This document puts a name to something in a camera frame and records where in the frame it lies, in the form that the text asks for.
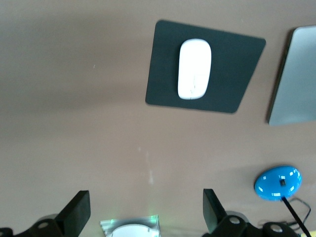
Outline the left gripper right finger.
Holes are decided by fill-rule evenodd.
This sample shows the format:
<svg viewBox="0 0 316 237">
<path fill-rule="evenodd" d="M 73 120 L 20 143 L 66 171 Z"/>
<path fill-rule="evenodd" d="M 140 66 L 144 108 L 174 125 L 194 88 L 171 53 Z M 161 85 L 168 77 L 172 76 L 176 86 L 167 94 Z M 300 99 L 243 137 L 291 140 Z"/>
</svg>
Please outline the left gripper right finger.
<svg viewBox="0 0 316 237">
<path fill-rule="evenodd" d="M 228 215 L 213 189 L 203 190 L 203 217 L 208 232 L 202 237 L 246 237 L 247 223 Z"/>
</svg>

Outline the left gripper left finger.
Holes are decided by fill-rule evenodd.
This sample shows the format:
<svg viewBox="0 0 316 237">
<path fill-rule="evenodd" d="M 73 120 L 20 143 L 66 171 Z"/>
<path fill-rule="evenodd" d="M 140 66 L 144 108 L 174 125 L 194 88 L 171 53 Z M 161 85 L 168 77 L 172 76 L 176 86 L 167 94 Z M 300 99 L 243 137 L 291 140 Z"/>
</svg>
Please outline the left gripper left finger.
<svg viewBox="0 0 316 237">
<path fill-rule="evenodd" d="M 27 237 L 79 237 L 91 215 L 89 191 L 79 191 L 53 219 L 43 219 L 27 230 Z"/>
</svg>

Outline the white computer mouse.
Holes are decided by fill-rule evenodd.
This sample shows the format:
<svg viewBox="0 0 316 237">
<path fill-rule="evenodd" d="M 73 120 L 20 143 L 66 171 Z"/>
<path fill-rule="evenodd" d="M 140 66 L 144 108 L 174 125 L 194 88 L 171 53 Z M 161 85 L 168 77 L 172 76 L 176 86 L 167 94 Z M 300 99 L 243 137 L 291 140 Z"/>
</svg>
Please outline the white computer mouse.
<svg viewBox="0 0 316 237">
<path fill-rule="evenodd" d="M 212 63 L 209 43 L 203 39 L 184 41 L 179 52 L 178 96 L 196 100 L 207 91 Z"/>
</svg>

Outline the black mouse pad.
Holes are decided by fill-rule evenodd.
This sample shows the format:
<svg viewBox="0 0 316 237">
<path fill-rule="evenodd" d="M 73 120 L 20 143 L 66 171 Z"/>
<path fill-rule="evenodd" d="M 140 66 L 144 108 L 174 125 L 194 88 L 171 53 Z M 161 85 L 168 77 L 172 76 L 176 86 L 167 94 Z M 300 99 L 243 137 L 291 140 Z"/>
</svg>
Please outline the black mouse pad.
<svg viewBox="0 0 316 237">
<path fill-rule="evenodd" d="M 210 79 L 199 99 L 178 95 L 179 54 L 182 43 L 202 39 L 212 52 Z M 266 45 L 263 38 L 159 20 L 155 26 L 145 102 L 202 111 L 234 114 Z"/>
</svg>

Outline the blue desk lamp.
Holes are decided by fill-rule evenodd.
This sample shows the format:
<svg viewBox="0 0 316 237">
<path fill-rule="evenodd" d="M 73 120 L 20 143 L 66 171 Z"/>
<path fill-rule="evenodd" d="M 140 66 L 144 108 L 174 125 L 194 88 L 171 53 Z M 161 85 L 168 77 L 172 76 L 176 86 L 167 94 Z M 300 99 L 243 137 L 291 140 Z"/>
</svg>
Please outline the blue desk lamp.
<svg viewBox="0 0 316 237">
<path fill-rule="evenodd" d="M 279 165 L 266 169 L 254 181 L 254 191 L 258 197 L 267 201 L 282 201 L 306 237 L 312 237 L 288 198 L 292 197 L 302 185 L 301 172 L 291 165 Z"/>
</svg>

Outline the silver closed laptop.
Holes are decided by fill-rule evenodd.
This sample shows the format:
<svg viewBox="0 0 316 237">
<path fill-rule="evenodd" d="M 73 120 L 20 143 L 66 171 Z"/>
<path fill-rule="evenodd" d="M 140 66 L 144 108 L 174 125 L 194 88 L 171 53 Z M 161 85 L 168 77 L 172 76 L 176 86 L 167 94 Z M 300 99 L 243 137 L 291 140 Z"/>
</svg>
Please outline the silver closed laptop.
<svg viewBox="0 0 316 237">
<path fill-rule="evenodd" d="M 316 120 L 316 25 L 294 29 L 280 63 L 267 122 L 281 126 Z"/>
</svg>

